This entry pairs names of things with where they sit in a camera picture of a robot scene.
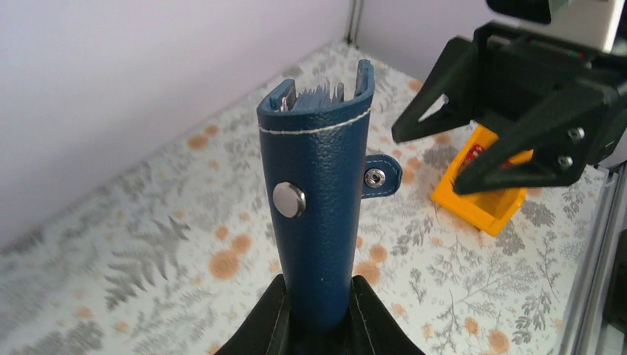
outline bolt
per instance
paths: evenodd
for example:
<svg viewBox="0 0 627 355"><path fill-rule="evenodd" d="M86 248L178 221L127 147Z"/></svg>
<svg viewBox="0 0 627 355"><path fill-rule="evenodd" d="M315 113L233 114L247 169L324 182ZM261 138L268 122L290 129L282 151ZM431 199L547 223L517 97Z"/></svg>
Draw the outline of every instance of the bolt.
<svg viewBox="0 0 627 355"><path fill-rule="evenodd" d="M581 141L583 137L586 136L586 131L584 131L581 127L573 128L568 130L568 135L569 138L574 142Z"/></svg>
<svg viewBox="0 0 627 355"><path fill-rule="evenodd" d="M562 169L568 169L569 167L572 166L572 158L571 157L566 157L566 156L561 156L561 157L557 158L557 163L560 164L560 167Z"/></svg>

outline blue leather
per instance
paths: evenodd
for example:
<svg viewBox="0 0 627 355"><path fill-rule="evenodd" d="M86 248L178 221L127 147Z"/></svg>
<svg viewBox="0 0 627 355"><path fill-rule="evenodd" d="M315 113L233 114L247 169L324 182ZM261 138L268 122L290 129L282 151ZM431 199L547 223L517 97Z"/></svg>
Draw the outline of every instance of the blue leather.
<svg viewBox="0 0 627 355"><path fill-rule="evenodd" d="M383 186L363 197L389 195L399 186L401 170L393 158L377 155L366 163L374 85L372 65L360 61L351 101L280 112L283 98L292 103L295 98L294 80L286 80L257 107L265 183L288 301L292 314L314 331L335 328L348 309L366 164L390 174ZM306 208L298 217L283 216L272 201L274 187L285 181L305 193Z"/></svg>
<svg viewBox="0 0 627 355"><path fill-rule="evenodd" d="M403 168L396 159L385 154L374 154L366 157L365 171L379 169L385 174L385 182L377 188L372 188L364 182L362 198L385 197L393 195L401 187Z"/></svg>

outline white stitching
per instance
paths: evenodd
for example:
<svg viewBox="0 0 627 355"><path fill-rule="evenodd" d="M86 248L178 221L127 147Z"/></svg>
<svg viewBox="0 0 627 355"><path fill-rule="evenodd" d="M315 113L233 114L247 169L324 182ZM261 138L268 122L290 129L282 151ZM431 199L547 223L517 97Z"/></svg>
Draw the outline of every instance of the white stitching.
<svg viewBox="0 0 627 355"><path fill-rule="evenodd" d="M386 163L387 165L390 166L390 168L392 168L392 170L394 171L394 174L396 174L396 177L399 176L399 171L396 170L396 168L394 167L394 165L392 165L392 163L390 163L387 160L366 160L366 163ZM364 194L363 197L368 197L368 196L381 196L381 195L385 195L387 193L392 192L394 189L396 188L396 184L392 185L392 187L390 187L388 190L383 191L383 192L371 192L370 194Z"/></svg>
<svg viewBox="0 0 627 355"><path fill-rule="evenodd" d="M268 133L268 134L271 134L271 135L309 135L309 134L313 134L313 133L329 131L329 130L332 130L332 129L335 129L335 128L347 126L349 124L357 122L360 119L366 117L366 115L369 114L369 113L370 113L370 108L368 108L366 110L366 112L362 113L361 115L359 115L359 116L357 116L355 118L351 118L348 121L344 121L344 122L341 122L339 124L334 124L333 126L327 126L327 127L322 127L322 128L316 128L316 129L304 129L302 131L274 131L272 129L266 129L266 128L263 128L263 127L259 126L259 131L264 132L264 133Z"/></svg>

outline patterned surface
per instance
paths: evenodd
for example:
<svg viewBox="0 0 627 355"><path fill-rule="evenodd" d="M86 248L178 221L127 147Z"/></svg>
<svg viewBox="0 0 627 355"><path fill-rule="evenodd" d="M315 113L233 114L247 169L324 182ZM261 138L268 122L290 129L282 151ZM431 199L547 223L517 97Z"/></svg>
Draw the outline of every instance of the patterned surface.
<svg viewBox="0 0 627 355"><path fill-rule="evenodd" d="M352 92L360 58L319 51L1 251L0 354L212 354L281 272L254 109L283 78ZM355 272L428 354L547 354L603 174L533 190L499 238L480 233L428 198L472 128L395 145L420 85L373 64L368 153L404 179L362 203Z"/></svg>

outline silver snap button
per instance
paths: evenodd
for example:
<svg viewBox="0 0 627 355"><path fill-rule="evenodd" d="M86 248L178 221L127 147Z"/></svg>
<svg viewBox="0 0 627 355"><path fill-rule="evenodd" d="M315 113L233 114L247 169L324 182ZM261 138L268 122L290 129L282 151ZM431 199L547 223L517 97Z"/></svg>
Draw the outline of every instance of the silver snap button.
<svg viewBox="0 0 627 355"><path fill-rule="evenodd" d="M366 172L364 181L368 187L373 189L381 187L385 183L385 173L381 169L370 169Z"/></svg>
<svg viewBox="0 0 627 355"><path fill-rule="evenodd" d="M272 192L277 210L287 218L300 216L305 210L305 193L291 183L278 183Z"/></svg>

